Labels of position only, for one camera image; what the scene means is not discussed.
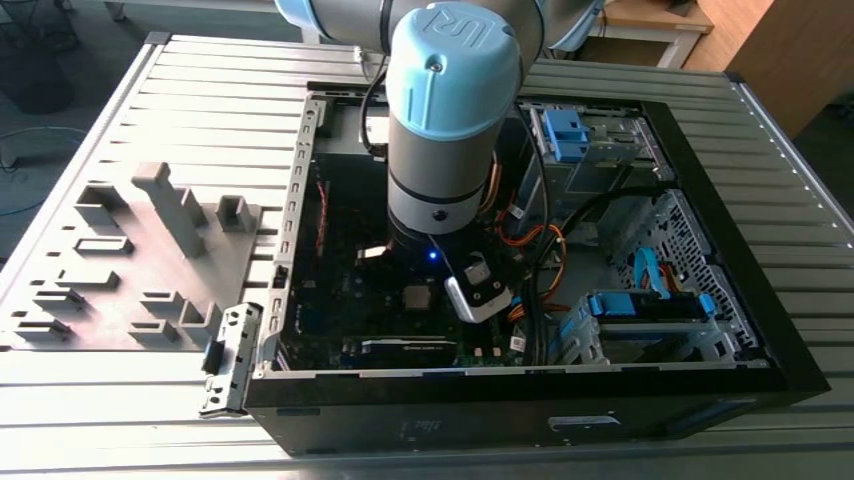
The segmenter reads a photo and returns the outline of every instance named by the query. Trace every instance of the ur robot arm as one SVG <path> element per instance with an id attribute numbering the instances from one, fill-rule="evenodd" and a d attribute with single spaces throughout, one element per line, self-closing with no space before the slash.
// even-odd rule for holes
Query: ur robot arm
<path id="1" fill-rule="evenodd" d="M 471 323 L 512 297 L 467 235 L 503 120 L 543 48 L 580 45 L 603 2 L 276 0 L 292 24 L 391 56 L 390 219 L 402 237 L 442 251 L 446 289 Z"/>

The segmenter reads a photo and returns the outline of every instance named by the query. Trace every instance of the blue plastic tab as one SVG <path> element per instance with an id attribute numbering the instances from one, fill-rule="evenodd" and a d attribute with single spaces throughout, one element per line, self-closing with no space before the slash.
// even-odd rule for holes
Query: blue plastic tab
<path id="1" fill-rule="evenodd" d="M 391 43 L 386 95 L 403 126 L 451 142 L 503 120 L 520 79 L 519 44 L 504 19 L 463 2 L 403 16 Z"/>
<path id="2" fill-rule="evenodd" d="M 590 129 L 582 123 L 575 110 L 547 109 L 546 131 L 555 146 L 555 160 L 560 163 L 578 163 L 587 155 Z"/>
<path id="3" fill-rule="evenodd" d="M 706 312 L 706 316 L 708 318 L 714 318 L 715 313 L 718 311 L 718 306 L 715 305 L 715 299 L 707 293 L 699 294 L 699 304 L 703 307 L 703 311 Z"/>
<path id="4" fill-rule="evenodd" d="M 590 300 L 587 303 L 590 303 L 590 311 L 592 312 L 592 316 L 598 317 L 599 315 L 602 315 L 602 313 L 604 312 L 604 309 L 602 308 L 599 295 L 594 295 L 592 297 L 590 297 Z"/>
<path id="5" fill-rule="evenodd" d="M 626 292 L 596 293 L 590 297 L 590 310 L 594 317 L 600 315 L 632 317 L 636 313 L 631 295 Z"/>
<path id="6" fill-rule="evenodd" d="M 275 0 L 275 3 L 279 13 L 291 25 L 307 30 L 316 30 L 320 35 L 329 38 L 320 23 L 317 23 L 311 0 Z"/>
<path id="7" fill-rule="evenodd" d="M 640 284 L 643 283 L 644 273 L 650 276 L 650 286 L 652 290 L 658 292 L 664 300 L 670 299 L 670 290 L 664 287 L 662 274 L 658 271 L 658 258 L 650 247 L 640 247 L 635 252 L 635 288 L 642 288 Z"/>

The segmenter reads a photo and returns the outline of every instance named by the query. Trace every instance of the cable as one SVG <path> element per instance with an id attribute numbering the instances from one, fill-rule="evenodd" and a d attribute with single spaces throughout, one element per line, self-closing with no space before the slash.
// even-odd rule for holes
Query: cable
<path id="1" fill-rule="evenodd" d="M 362 119 L 362 128 L 359 129 L 359 136 L 362 137 L 362 144 L 364 145 L 366 150 L 375 157 L 386 156 L 386 147 L 374 145 L 371 140 L 368 139 L 368 103 L 371 102 L 371 97 L 374 93 L 376 93 L 376 89 L 379 85 L 386 80 L 386 69 L 383 66 L 386 65 L 386 59 L 388 57 L 383 55 L 383 59 L 379 62 L 379 67 L 376 68 L 376 76 L 374 77 L 374 81 L 368 86 L 368 90 L 364 93 L 364 98 L 362 99 L 362 108 L 359 110 L 359 117 Z"/>
<path id="2" fill-rule="evenodd" d="M 522 112 L 522 107 L 518 103 L 512 104 L 516 115 L 519 116 L 519 120 L 522 121 L 522 125 L 524 125 L 524 132 L 527 133 L 528 141 L 531 142 L 531 147 L 534 148 L 534 157 L 536 158 L 536 166 L 539 167 L 539 186 L 543 190 L 543 230 L 542 237 L 539 239 L 538 248 L 542 248 L 544 245 L 544 240 L 548 232 L 548 220 L 551 219 L 551 197 L 548 196 L 548 180 L 546 178 L 546 162 L 543 161 L 543 152 L 539 151 L 539 145 L 536 144 L 536 139 L 534 138 L 534 132 L 531 131 L 531 126 L 528 122 L 524 120 L 524 113 Z"/>
<path id="3" fill-rule="evenodd" d="M 72 142 L 75 142 L 75 144 L 80 145 L 80 140 L 77 140 L 76 138 L 71 138 L 65 135 L 61 135 L 60 131 L 67 131 L 67 132 L 76 132 L 76 133 L 81 133 L 83 135 L 88 135 L 88 132 L 85 130 L 80 130 L 77 128 L 71 128 L 71 127 L 29 127 L 29 128 L 21 128 L 20 130 L 13 130 L 12 132 L 7 132 L 4 134 L 0 134 L 0 140 L 4 140 L 7 138 L 15 137 L 16 135 L 20 135 L 21 133 L 28 133 L 28 132 L 37 132 L 37 131 L 45 131 L 48 133 L 52 133 L 55 136 L 69 140 Z M 3 171 L 3 173 L 15 173 L 17 172 L 17 167 L 7 167 L 5 165 L 3 165 L 3 163 L 0 163 L 0 171 Z"/>
<path id="4" fill-rule="evenodd" d="M 323 247 L 323 240 L 325 239 L 325 218 L 329 208 L 329 202 L 325 197 L 325 188 L 323 184 L 317 182 L 317 191 L 320 192 L 320 223 L 317 224 L 317 240 L 315 241 L 315 249 Z"/>
<path id="5" fill-rule="evenodd" d="M 498 163 L 498 153 L 492 150 L 492 173 L 490 174 L 490 185 L 486 192 L 486 198 L 478 207 L 478 213 L 484 214 L 495 205 L 495 199 L 498 198 L 498 186 L 502 181 L 502 164 Z"/>
<path id="6" fill-rule="evenodd" d="M 40 130 L 76 132 L 76 133 L 81 133 L 83 135 L 89 134 L 89 132 L 87 132 L 85 130 L 80 130 L 79 128 L 71 128 L 71 127 L 29 127 L 29 128 L 21 128 L 20 130 L 15 130 L 12 132 L 0 134 L 0 140 L 13 137 L 16 135 L 20 135 L 21 133 L 35 132 Z M 67 138 L 68 140 L 75 140 L 75 141 L 77 140 L 65 136 L 63 136 L 63 138 Z"/>
<path id="7" fill-rule="evenodd" d="M 36 203 L 33 203 L 28 207 L 19 208 L 17 210 L 9 210 L 8 212 L 0 212 L 0 217 L 8 217 L 11 215 L 17 215 L 19 213 L 24 213 L 25 211 L 32 210 L 33 208 L 36 208 L 43 203 L 44 203 L 44 200 L 39 200 Z"/>

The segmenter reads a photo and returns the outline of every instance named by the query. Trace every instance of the metal work table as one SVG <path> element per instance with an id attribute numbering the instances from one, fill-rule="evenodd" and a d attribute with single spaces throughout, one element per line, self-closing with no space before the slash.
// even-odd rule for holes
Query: metal work table
<path id="1" fill-rule="evenodd" d="M 191 186 L 200 202 L 243 195 L 265 209 L 261 228 L 273 228 L 309 80 L 363 82 L 350 49 L 185 36 L 145 44 L 0 274 L 0 302 L 31 281 L 57 232 L 76 219 L 81 185 L 113 181 L 139 161 L 169 162 L 172 183 Z M 200 353 L 68 352 L 60 345 L 0 353 L 0 472 L 76 471 L 92 478 L 103 470 L 115 476 L 180 468 L 168 478 L 204 469 L 209 479 L 236 471 L 291 478 L 281 470 L 335 468 L 348 478 L 378 478 L 376 470 L 362 469 L 383 466 L 406 469 L 388 473 L 395 478 L 839 476 L 850 466 L 842 450 L 854 443 L 854 229 L 750 90 L 720 74 L 554 61 L 535 65 L 523 90 L 670 104 L 830 393 L 678 442 L 292 459 L 251 418 L 196 418 Z M 275 232 L 260 233 L 248 300 L 269 278 Z M 0 318 L 0 327 L 8 320 Z"/>

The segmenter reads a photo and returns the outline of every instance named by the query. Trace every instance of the metal side panel bracket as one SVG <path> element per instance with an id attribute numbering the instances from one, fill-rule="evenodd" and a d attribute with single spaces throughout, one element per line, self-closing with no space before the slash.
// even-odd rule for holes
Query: metal side panel bracket
<path id="1" fill-rule="evenodd" d="M 225 309 L 216 338 L 204 352 L 201 369 L 208 373 L 204 383 L 201 418 L 240 417 L 243 396 L 252 370 L 252 353 L 261 319 L 261 307 L 241 303 Z"/>

